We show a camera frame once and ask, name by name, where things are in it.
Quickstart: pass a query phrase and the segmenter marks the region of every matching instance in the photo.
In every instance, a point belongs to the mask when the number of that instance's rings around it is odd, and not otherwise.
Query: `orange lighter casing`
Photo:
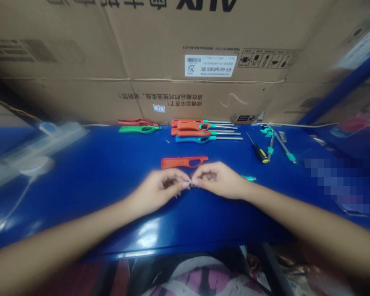
[[[191,166],[189,162],[192,160],[200,160],[200,163],[195,166]],[[208,161],[207,156],[163,158],[162,159],[162,169],[169,169],[172,167],[195,168],[201,165],[204,161]]]
[[[210,128],[211,123],[194,123],[189,121],[178,121],[177,127],[181,130],[198,130],[198,131],[206,131]]]
[[[178,127],[178,121],[203,123],[203,119],[172,119],[171,120],[171,127]]]
[[[171,135],[172,136],[176,136],[176,135],[179,135],[179,132],[201,132],[201,131],[195,131],[193,129],[179,129],[179,128],[172,128],[171,129]]]

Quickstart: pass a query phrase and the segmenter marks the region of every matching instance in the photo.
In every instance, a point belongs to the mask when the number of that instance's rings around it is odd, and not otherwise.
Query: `screwdriver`
[[[255,154],[256,154],[256,157],[262,162],[262,163],[268,163],[268,159],[267,159],[267,156],[266,156],[266,153],[264,153],[264,151],[262,149],[259,148],[258,144],[254,143],[253,140],[251,139],[251,137],[249,136],[249,134],[246,132],[248,138],[251,140],[252,142],[252,148],[254,149],[255,151]]]

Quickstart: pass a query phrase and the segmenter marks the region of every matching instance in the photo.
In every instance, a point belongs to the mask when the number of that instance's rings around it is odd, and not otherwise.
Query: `blue table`
[[[334,156],[300,128],[280,127],[287,147],[298,159],[292,164],[275,141],[271,162],[260,163],[252,139],[263,149],[269,144],[258,126],[240,126],[243,141],[175,143],[170,128],[152,134],[119,134],[118,127],[93,127],[91,132],[53,156],[56,166],[30,187],[19,208],[0,232],[0,248],[49,227],[108,206],[130,194],[162,158],[208,156],[222,161],[257,183],[344,216],[370,229],[370,219],[347,216],[317,186],[304,168],[307,158]],[[191,174],[194,169],[183,168]],[[0,188],[0,219],[14,205],[27,178],[20,176]],[[139,255],[210,250],[225,245],[282,244],[295,238],[254,206],[227,200],[205,190],[185,190],[157,212],[123,227],[91,251],[87,258],[119,259]]]

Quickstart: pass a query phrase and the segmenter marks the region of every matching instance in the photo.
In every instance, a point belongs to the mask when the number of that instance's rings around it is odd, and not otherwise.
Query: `teal tool handle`
[[[287,157],[291,162],[296,162],[296,157],[292,153],[287,153]]]
[[[146,126],[124,126],[119,129],[119,132],[121,134],[129,134],[134,132],[139,132],[142,134],[150,134],[151,132],[154,132],[155,130],[159,130],[161,127],[146,127]]]
[[[250,182],[254,182],[254,181],[256,181],[256,178],[255,178],[255,177],[252,177],[252,176],[243,176],[243,175],[241,175],[241,177],[243,177],[243,178],[247,179],[247,180],[248,180],[248,181],[250,181]]]
[[[176,142],[177,143],[186,143],[186,142],[191,142],[191,143],[197,143],[197,144],[205,144],[210,140],[216,140],[217,137],[215,136],[209,136],[209,137],[186,137],[186,138],[181,138],[178,135],[176,136]]]

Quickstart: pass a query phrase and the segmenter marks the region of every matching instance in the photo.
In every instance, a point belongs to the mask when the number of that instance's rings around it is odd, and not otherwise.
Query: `white cable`
[[[281,126],[281,125],[285,125],[285,126],[295,126],[295,127],[311,127],[311,128],[318,128],[318,127],[324,127],[324,126],[328,126],[328,125],[337,125],[338,123],[327,123],[327,124],[324,124],[324,125],[290,125],[290,124],[286,124],[286,123],[272,123],[272,122],[269,122],[269,123],[254,123],[252,125],[272,125],[272,126]]]
[[[85,126],[110,126],[110,125],[101,125],[101,124],[95,123],[95,124],[90,124],[90,125],[83,125],[83,127]]]
[[[3,224],[4,223],[4,225],[3,225],[3,228],[2,229],[4,229],[4,227],[5,227],[5,225],[6,225],[6,223],[7,223],[7,221],[8,221],[8,218],[16,211],[16,209],[19,207],[19,205],[21,204],[21,202],[22,202],[22,200],[23,200],[23,198],[25,197],[25,195],[26,195],[26,192],[29,190],[29,187],[30,187],[30,184],[31,183],[33,183],[35,180],[37,179],[37,176],[35,176],[35,177],[31,177],[30,179],[29,179],[29,182],[28,182],[28,184],[27,184],[27,186],[26,186],[26,188],[24,189],[24,191],[23,191],[23,193],[21,194],[21,196],[19,197],[19,199],[18,199],[18,201],[15,203],[15,205],[12,207],[12,209],[10,210],[10,212],[7,214],[7,216],[5,216],[3,219],[1,219],[0,220],[0,226],[1,226],[1,224]]]

